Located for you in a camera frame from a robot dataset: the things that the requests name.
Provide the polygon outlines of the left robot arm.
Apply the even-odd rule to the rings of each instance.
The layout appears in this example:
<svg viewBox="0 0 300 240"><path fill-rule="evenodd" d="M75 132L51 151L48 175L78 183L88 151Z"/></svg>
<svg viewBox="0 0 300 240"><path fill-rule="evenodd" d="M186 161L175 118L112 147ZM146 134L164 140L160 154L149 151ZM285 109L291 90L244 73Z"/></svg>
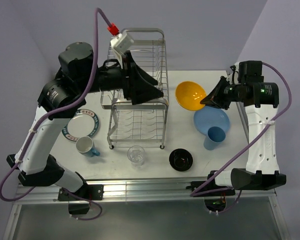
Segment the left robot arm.
<svg viewBox="0 0 300 240"><path fill-rule="evenodd" d="M30 189L59 186L76 200L89 196L86 180L77 172L61 166L51 150L63 127L86 104L89 93L122 90L133 105L162 98L159 83L142 70L130 51L123 61L106 60L98 66L97 50L86 42L70 44L58 57L60 68L55 78L43 87L35 118L25 142L7 161L19 170L19 182Z"/></svg>

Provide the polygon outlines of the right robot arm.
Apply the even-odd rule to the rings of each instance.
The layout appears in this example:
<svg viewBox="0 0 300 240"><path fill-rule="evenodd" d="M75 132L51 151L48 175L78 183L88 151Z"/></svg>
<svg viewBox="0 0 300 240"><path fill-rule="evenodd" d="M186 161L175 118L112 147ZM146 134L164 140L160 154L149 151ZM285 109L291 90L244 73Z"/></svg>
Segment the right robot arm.
<svg viewBox="0 0 300 240"><path fill-rule="evenodd" d="M280 172L276 154L275 121L291 106L279 111L279 87L265 82L263 67L272 69L284 83L288 97L290 87L273 66L259 60L236 62L232 74L221 76L211 93L201 100L207 107L227 110L232 102L242 103L248 122L248 145L226 162L218 171L191 192L191 197L217 195L228 189L267 191L284 186L287 176Z"/></svg>

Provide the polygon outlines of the yellow ribbed bowl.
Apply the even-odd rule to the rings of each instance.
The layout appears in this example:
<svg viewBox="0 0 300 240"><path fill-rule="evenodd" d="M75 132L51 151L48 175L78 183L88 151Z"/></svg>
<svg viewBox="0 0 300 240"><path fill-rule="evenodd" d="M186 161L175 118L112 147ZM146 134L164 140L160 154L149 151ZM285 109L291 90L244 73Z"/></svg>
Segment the yellow ribbed bowl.
<svg viewBox="0 0 300 240"><path fill-rule="evenodd" d="M178 104L188 111L198 111L205 107L201 103L207 96L206 91L196 82L183 81L175 89Z"/></svg>

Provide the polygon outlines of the black bowl floral outside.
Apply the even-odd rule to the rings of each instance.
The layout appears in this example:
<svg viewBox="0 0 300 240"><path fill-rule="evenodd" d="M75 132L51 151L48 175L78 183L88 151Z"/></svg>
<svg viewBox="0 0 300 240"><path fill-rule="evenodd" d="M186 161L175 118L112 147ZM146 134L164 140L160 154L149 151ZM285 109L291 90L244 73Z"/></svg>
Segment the black bowl floral outside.
<svg viewBox="0 0 300 240"><path fill-rule="evenodd" d="M169 164L178 172L186 172L193 165L193 157L186 149L177 148L170 153Z"/></svg>

